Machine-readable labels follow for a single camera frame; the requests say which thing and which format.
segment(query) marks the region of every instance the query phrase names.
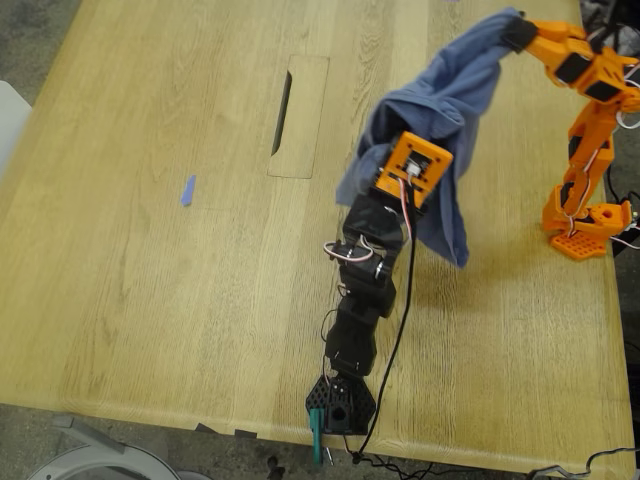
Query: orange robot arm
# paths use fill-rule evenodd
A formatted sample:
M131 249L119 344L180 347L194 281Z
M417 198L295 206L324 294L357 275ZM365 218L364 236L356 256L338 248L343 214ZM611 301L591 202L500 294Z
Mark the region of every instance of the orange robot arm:
M542 227L555 233L551 244L572 258L604 255L609 238L631 223L631 204L587 203L613 161L616 117L640 111L640 90L627 85L638 60L609 47L595 53L584 30L564 22L516 19L504 39L542 61L554 84L589 99L569 129L569 168L544 207Z

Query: gray floor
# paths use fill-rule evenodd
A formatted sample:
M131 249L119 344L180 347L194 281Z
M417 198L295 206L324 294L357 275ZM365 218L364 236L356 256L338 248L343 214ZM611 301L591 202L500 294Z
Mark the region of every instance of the gray floor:
M6 80L31 104L36 100L51 62L72 20L79 0L0 0L0 80ZM636 154L638 133L616 135L617 156L613 170L619 192L640 190ZM640 345L640 253L626 251L616 259L620 307L627 339ZM0 480L25 479L46 460L74 445L50 428L49 412L0 405ZM194 470L214 480L264 479L266 460L276 455L287 468L285 478L295 479L393 479L383 469L353 466L341 451L333 452L336 465L318 468L308 447L239 439L216 434L86 419L113 438L146 447L177 469ZM405 471L425 468L422 462L397 460ZM446 469L437 465L435 471ZM475 471L452 473L446 478L513 479L519 475Z

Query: wood grain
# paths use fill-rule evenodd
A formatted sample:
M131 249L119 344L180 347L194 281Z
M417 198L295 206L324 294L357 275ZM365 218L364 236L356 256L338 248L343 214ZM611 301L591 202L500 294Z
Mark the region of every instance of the wood grain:
M281 105L281 142L269 160L269 175L311 178L328 68L327 57L292 55L289 59L290 91Z
M574 1L512 3L579 21ZM0 402L310 443L335 186L384 92L506 5L85 0L0 184ZM292 55L329 59L309 179L264 154ZM371 452L575 471L633 443L611 258L572 262L539 228L582 104L532 57L503 62L459 188L471 259L418 249ZM594 468L629 478L633 459Z

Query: blue towel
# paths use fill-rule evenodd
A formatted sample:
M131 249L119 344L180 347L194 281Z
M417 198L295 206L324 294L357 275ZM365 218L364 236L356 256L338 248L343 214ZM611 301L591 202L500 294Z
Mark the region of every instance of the blue towel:
M413 82L382 98L338 186L338 203L351 205L359 193L367 192L397 134L408 130L436 141L453 154L453 163L428 199L417 236L458 267L467 263L457 181L471 162L480 115L489 107L500 76L499 60L511 51L500 37L515 16L516 10L506 8L482 20L442 49Z

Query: teal clamp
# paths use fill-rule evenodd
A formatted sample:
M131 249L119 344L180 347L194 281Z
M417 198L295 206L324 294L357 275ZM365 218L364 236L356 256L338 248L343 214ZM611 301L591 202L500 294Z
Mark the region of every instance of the teal clamp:
M313 432L313 463L322 465L322 431L324 430L324 408L312 408L309 423Z

